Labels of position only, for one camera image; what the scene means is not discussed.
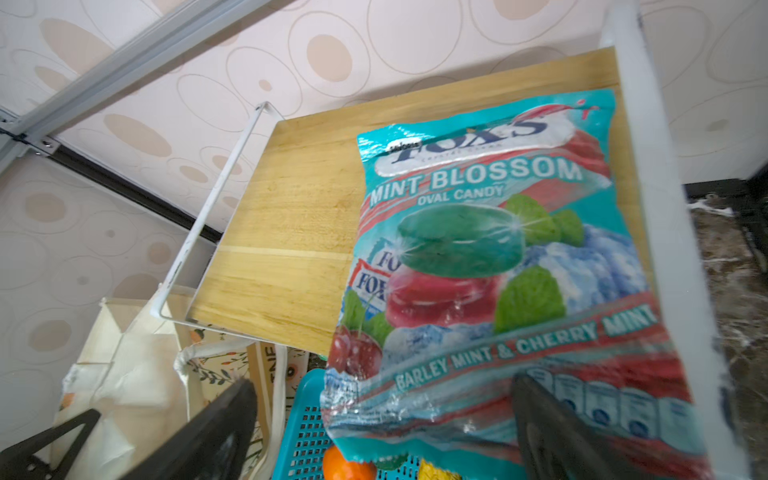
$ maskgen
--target white metal frame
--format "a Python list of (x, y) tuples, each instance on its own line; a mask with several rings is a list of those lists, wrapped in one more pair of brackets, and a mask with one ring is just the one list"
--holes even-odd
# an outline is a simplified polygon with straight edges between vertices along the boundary
[[(12, 113), (0, 108), (0, 127), (5, 130), (9, 125), (13, 125), (18, 118)], [(53, 138), (43, 137), (36, 142), (24, 143), (16, 141), (7, 134), (0, 134), (0, 175), (11, 166), (19, 157), (24, 156), (27, 151), (32, 150), (35, 155), (47, 157), (53, 154), (59, 146), (59, 142)]]
[(20, 118), (3, 118), (3, 130), (24, 140), (16, 142), (0, 135), (0, 174), (28, 148), (40, 155), (51, 153), (48, 144), (58, 146), (58, 142), (46, 135), (110, 101), (126, 87), (268, 1), (187, 0), (33, 111)]
[(723, 407), (727, 401), (723, 392), (731, 392), (733, 387), (723, 354), (717, 349), (715, 316), (661, 89), (641, 29), (638, 0), (614, 0), (601, 39), (601, 47), (610, 45), (616, 49), (664, 324), (685, 367), (716, 475), (749, 478), (746, 452), (723, 411), (728, 408)]
[(261, 339), (257, 336), (247, 335), (245, 333), (232, 332), (226, 329), (220, 329), (220, 328), (211, 327), (211, 326), (202, 326), (199, 323), (190, 322), (187, 318), (175, 319), (170, 316), (165, 316), (163, 314), (163, 311), (164, 311), (163, 305), (168, 299), (168, 296), (171, 294), (171, 290), (174, 288), (176, 280), (179, 277), (179, 274), (181, 273), (181, 269), (184, 268), (184, 264), (187, 262), (190, 254), (192, 253), (194, 244), (197, 242), (198, 238), (200, 237), (200, 232), (203, 230), (203, 227), (205, 226), (205, 222), (208, 218), (208, 215), (210, 214), (210, 211), (214, 208), (214, 204), (216, 203), (216, 200), (218, 200), (219, 195), (221, 194), (221, 191), (224, 189), (224, 184), (227, 182), (227, 179), (229, 178), (232, 172), (232, 169), (234, 168), (235, 163), (237, 162), (237, 159), (240, 157), (240, 154), (243, 152), (243, 148), (245, 147), (245, 144), (248, 142), (248, 139), (250, 138), (251, 133), (253, 133), (253, 129), (256, 127), (256, 123), (259, 121), (263, 113), (272, 115), (278, 121), (285, 120), (285, 118), (280, 114), (280, 112), (277, 111), (277, 109), (268, 101), (265, 101), (264, 103), (256, 107), (256, 109), (253, 111), (253, 114), (248, 120), (248, 124), (243, 129), (243, 133), (240, 135), (240, 138), (237, 140), (237, 143), (235, 144), (234, 149), (230, 153), (229, 158), (227, 158), (227, 162), (224, 164), (224, 167), (221, 169), (221, 174), (219, 174), (219, 177), (216, 179), (216, 183), (214, 184), (214, 187), (211, 189), (210, 194), (208, 194), (208, 198), (205, 200), (203, 207), (200, 209), (200, 213), (197, 215), (197, 219), (194, 221), (194, 224), (192, 225), (192, 228), (190, 229), (190, 232), (187, 235), (187, 238), (184, 239), (184, 243), (181, 245), (181, 249), (179, 250), (179, 253), (176, 255), (173, 265), (171, 265), (170, 270), (168, 270), (168, 273), (165, 276), (165, 280), (160, 285), (160, 288), (158, 289), (158, 295), (154, 303), (150, 306), (150, 313), (156, 318), (161, 320), (168, 320), (175, 323), (181, 323), (182, 325), (192, 326), (195, 328), (203, 327), (207, 330), (211, 330), (214, 332), (227, 333), (230, 335), (242, 336), (249, 339), (274, 343), (272, 340)]

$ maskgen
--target wooden shelf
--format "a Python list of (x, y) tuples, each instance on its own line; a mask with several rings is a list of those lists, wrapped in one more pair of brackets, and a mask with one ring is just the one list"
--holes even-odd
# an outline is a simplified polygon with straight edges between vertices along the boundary
[(610, 162), (650, 276), (637, 175), (613, 48), (281, 121), (189, 317), (327, 354), (352, 262), (365, 178), (357, 135), (539, 95), (611, 88)]

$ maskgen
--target patterned wallpaper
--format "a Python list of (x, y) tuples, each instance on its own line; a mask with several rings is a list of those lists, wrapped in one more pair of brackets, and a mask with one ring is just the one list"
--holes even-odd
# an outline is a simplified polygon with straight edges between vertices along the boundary
[[(178, 2), (3, 0), (3, 105), (29, 108)], [(261, 101), (297, 117), (582, 53), (597, 46), (609, 3), (272, 2), (59, 137), (196, 214)], [(768, 0), (641, 4), (683, 181), (748, 177), (768, 152)], [(260, 133), (214, 210), (216, 228), (256, 166)]]
[[(104, 296), (148, 299), (187, 231), (51, 161), (0, 180), (0, 450), (49, 428)], [(196, 286), (213, 244), (198, 242)]]

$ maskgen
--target plastic wrapper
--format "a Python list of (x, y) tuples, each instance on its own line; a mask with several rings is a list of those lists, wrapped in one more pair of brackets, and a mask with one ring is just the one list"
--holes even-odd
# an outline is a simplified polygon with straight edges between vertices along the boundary
[(617, 208), (614, 108), (577, 92), (358, 137), (366, 198), (321, 398), (347, 459), (525, 478), (522, 372), (639, 468), (710, 475)]

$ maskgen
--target dark marble surface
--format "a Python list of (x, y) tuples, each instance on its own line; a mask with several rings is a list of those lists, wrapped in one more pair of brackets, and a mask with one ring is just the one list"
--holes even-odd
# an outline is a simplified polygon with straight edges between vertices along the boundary
[(691, 210), (753, 478), (768, 480), (768, 280), (718, 198)]

